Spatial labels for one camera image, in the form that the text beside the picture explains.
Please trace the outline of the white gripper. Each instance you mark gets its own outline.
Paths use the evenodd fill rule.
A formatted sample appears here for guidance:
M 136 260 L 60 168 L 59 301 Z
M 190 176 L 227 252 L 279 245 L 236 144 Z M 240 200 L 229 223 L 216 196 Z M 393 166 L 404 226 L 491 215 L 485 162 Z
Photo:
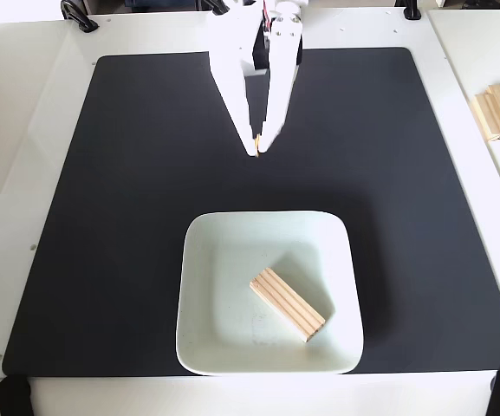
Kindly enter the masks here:
M 249 156 L 266 153 L 281 132 L 302 61 L 302 12 L 308 1 L 218 1 L 209 18 L 210 70 Z M 256 149 L 244 77 L 269 69 L 265 120 Z

